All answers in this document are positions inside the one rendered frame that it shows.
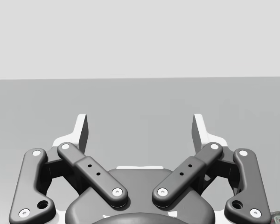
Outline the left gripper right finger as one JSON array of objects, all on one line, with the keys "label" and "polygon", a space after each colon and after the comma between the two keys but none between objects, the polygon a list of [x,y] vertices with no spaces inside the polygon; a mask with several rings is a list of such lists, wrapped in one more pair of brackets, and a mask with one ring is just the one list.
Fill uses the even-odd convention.
[{"label": "left gripper right finger", "polygon": [[216,177],[223,177],[234,194],[225,204],[224,216],[234,224],[270,224],[271,212],[256,154],[246,148],[231,151],[225,139],[208,133],[201,114],[193,116],[192,140],[196,154],[154,188],[154,205],[170,206],[189,187],[201,194]]}]

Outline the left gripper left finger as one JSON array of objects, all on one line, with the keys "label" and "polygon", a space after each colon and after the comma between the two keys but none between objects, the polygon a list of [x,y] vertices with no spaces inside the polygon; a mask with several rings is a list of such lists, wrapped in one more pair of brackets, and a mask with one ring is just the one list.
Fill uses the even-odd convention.
[{"label": "left gripper left finger", "polygon": [[72,133],[54,140],[46,152],[42,148],[28,150],[19,173],[10,224],[45,224],[56,216],[54,201],[47,196],[52,179],[63,176],[82,194],[88,186],[111,207],[128,202],[127,189],[92,157],[86,156],[88,140],[86,114],[79,114]]}]

